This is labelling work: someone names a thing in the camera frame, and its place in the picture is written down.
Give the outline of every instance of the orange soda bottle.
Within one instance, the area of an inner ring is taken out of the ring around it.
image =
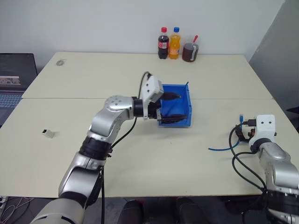
[[[170,44],[169,44],[169,58],[170,59],[177,59],[178,58],[178,51],[180,48],[179,40],[181,39],[181,35],[178,34],[179,27],[175,27],[173,29],[173,34],[170,36]]]

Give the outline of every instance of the bottle label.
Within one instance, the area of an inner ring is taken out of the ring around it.
[[[159,48],[166,49],[169,46],[169,42],[160,42],[158,43]]]
[[[170,48],[169,49],[169,53],[171,55],[178,55],[178,51],[179,51],[179,49],[174,49],[174,48]]]

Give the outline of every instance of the wire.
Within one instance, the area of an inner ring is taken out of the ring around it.
[[[141,81],[140,81],[140,86],[139,86],[139,92],[138,92],[138,98],[140,98],[140,93],[141,93],[141,87],[142,87],[142,82],[143,82],[143,79],[145,77],[145,75],[149,74],[148,71],[146,71],[143,75],[142,75],[142,78],[141,78]],[[123,136],[121,136],[112,146],[110,149],[113,149],[114,146],[116,146],[121,140],[123,140],[128,134],[130,134],[130,132],[133,130],[133,128],[135,127],[135,124],[136,124],[136,121],[137,121],[137,117],[135,118],[134,120],[134,123],[132,125],[132,127],[128,130],[127,133],[125,133]]]
[[[257,187],[258,189],[260,189],[262,192],[264,192],[264,191],[267,189],[267,187],[266,187],[266,184],[265,184],[265,182],[263,181],[263,179],[262,179],[256,172],[254,172],[254,171],[253,171],[252,169],[250,169],[247,165],[245,165],[245,164],[238,158],[238,156],[236,156],[236,154],[235,154],[235,152],[234,152],[234,149],[233,149],[233,146],[232,146],[232,135],[233,135],[234,131],[235,131],[236,128],[238,128],[239,126],[242,126],[242,125],[245,125],[245,124],[246,124],[246,122],[242,122],[242,123],[236,125],[236,126],[231,130],[231,132],[230,132],[230,134],[229,134],[228,144],[229,144],[229,147],[230,147],[230,150],[231,150],[232,154],[234,155],[234,157],[233,157],[233,159],[232,159],[233,168],[234,168],[235,172],[236,172],[241,178],[243,178],[244,180],[246,180],[246,181],[249,182],[250,184],[252,184],[252,185],[254,185],[255,187]],[[251,172],[254,176],[256,176],[256,177],[260,180],[260,182],[263,184],[263,188],[259,187],[257,184],[255,184],[255,183],[253,183],[252,181],[248,180],[246,177],[244,177],[243,175],[241,175],[240,172],[237,171],[237,169],[235,168],[235,164],[234,164],[235,159],[237,159],[238,162],[241,163],[241,165],[243,165],[249,172]]]
[[[140,93],[141,93],[141,87],[142,87],[142,82],[144,80],[145,75],[150,74],[148,71],[146,71],[141,78],[140,81],[140,85],[139,85],[139,91],[138,91],[138,98],[140,98]],[[135,124],[137,121],[137,117],[135,117],[134,123],[132,125],[132,127],[127,131],[127,133],[125,133],[123,136],[121,136],[111,147],[110,149],[113,149],[121,140],[123,140],[128,134],[130,134],[130,132],[134,129]],[[102,178],[103,178],[103,182],[102,182],[102,214],[101,214],[101,224],[104,224],[105,222],[105,190],[104,190],[104,167],[102,169]]]
[[[9,202],[9,201],[11,201],[11,200],[14,200],[14,199],[19,199],[20,197],[9,197],[5,202],[3,202],[3,204],[4,203],[7,203],[7,202]],[[27,199],[27,200],[31,200],[31,199],[33,199],[33,198],[31,198],[31,197],[23,197],[23,198],[25,198],[25,199]]]
[[[236,126],[232,129],[232,131],[230,132],[230,134],[229,134],[229,138],[228,138],[229,148],[230,148],[232,154],[234,155],[234,157],[233,157],[233,159],[232,159],[232,165],[233,165],[233,168],[234,168],[235,172],[236,172],[242,179],[244,179],[244,180],[247,181],[248,183],[252,184],[253,186],[257,187],[259,190],[262,191],[262,194],[261,194],[261,195],[260,195],[260,196],[259,196],[253,203],[252,203],[252,204],[250,204],[250,205],[248,206],[248,208],[247,208],[245,211],[242,212],[242,222],[243,222],[243,224],[246,224],[246,222],[245,222],[245,215],[246,215],[246,213],[247,213],[247,212],[248,212],[254,205],[258,204],[259,201],[263,198],[264,194],[267,192],[267,186],[266,186],[265,182],[263,181],[263,179],[262,179],[256,172],[254,172],[252,169],[250,169],[248,166],[246,166],[246,165],[239,159],[239,156],[242,155],[242,154],[256,154],[256,153],[254,153],[254,152],[240,152],[240,153],[237,153],[237,154],[236,154],[236,153],[234,152],[233,147],[232,147],[232,141],[231,141],[231,139],[232,139],[232,135],[233,135],[234,131],[235,131],[238,127],[240,127],[240,126],[242,126],[242,125],[245,125],[245,124],[247,124],[247,122],[242,122],[242,123],[236,125]],[[235,160],[238,160],[238,162],[239,162],[241,165],[243,165],[249,172],[251,172],[254,176],[256,176],[256,177],[260,180],[260,182],[262,183],[263,187],[258,186],[256,183],[250,181],[250,180],[247,179],[245,176],[243,176],[243,175],[236,169],[236,167],[235,167]]]
[[[28,201],[24,202],[21,204],[22,202],[22,199],[28,199]],[[20,208],[21,206],[25,205],[25,204],[28,204],[30,203],[34,198],[26,198],[26,197],[21,197],[18,204],[15,206],[14,204],[8,206],[2,213],[1,217],[0,217],[0,224],[6,224],[6,222],[10,219],[10,217],[13,215],[13,213],[18,209]],[[6,211],[8,211],[10,208],[12,208],[13,210],[11,211],[11,213],[5,218],[5,219],[2,219],[4,217],[4,214]]]
[[[235,159],[238,158],[238,156],[239,156],[239,155],[242,155],[242,154],[255,154],[255,153],[252,153],[252,152],[241,152],[241,153],[236,154],[235,157],[233,157],[233,159],[232,159],[233,169],[235,170],[235,172],[236,172],[241,178],[243,178],[244,180],[246,180],[246,181],[249,182],[250,184],[254,185],[255,187],[257,187],[257,188],[260,189],[261,191],[263,191],[263,188],[261,188],[260,186],[258,186],[256,183],[253,183],[252,181],[250,181],[250,180],[247,179],[246,177],[244,177],[244,176],[237,170],[237,168],[235,167]]]
[[[247,212],[248,211],[245,211],[245,212],[242,213],[242,223],[243,224],[246,224],[246,222],[245,222],[245,215],[246,215]]]
[[[233,146],[233,148],[235,148],[240,142],[237,141],[237,143],[235,143],[235,145]],[[222,148],[222,149],[216,149],[216,148],[208,148],[208,150],[211,150],[211,151],[227,151],[227,150],[230,150],[230,148]]]
[[[104,167],[102,169],[102,215],[101,215],[101,224],[104,224],[105,222],[105,186],[104,186]]]
[[[30,206],[30,202],[31,201],[29,201],[28,203],[27,203],[27,207],[26,207],[26,209],[23,211],[23,213],[16,219],[16,220],[14,220],[13,222],[11,222],[10,224],[14,224],[14,223],[16,223],[25,213],[26,213],[26,211],[29,209],[29,206]]]

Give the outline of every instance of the laptop screen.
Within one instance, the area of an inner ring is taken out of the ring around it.
[[[36,76],[33,54],[0,54],[0,90],[25,91]]]

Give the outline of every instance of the small white block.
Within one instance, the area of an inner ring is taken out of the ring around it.
[[[47,137],[48,139],[52,139],[54,137],[54,133],[49,129],[44,129],[42,134]]]

